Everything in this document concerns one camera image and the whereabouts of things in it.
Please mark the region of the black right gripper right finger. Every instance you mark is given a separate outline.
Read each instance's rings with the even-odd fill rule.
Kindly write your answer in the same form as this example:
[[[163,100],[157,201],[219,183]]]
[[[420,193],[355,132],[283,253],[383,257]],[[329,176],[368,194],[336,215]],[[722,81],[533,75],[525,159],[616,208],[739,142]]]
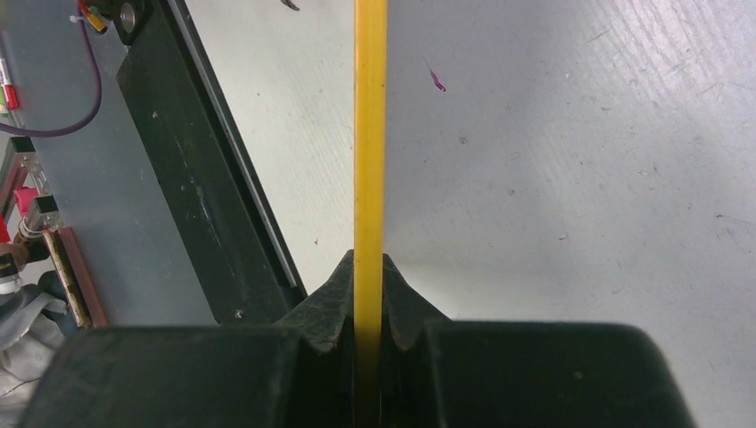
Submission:
[[[666,358],[622,324],[454,321],[383,261],[385,427],[691,427]]]

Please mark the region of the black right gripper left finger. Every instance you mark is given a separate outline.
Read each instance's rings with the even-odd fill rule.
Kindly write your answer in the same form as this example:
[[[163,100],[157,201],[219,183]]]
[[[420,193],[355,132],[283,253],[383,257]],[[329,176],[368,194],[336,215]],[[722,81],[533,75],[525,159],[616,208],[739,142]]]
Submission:
[[[24,412],[27,427],[350,427],[352,273],[347,252],[269,325],[79,332]]]

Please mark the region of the yellow framed whiteboard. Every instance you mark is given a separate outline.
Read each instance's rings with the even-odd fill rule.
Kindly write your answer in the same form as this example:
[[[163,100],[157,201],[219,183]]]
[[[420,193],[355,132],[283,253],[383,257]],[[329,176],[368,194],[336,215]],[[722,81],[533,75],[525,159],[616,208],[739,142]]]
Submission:
[[[354,425],[377,427],[381,423],[388,4],[373,0],[354,5]]]

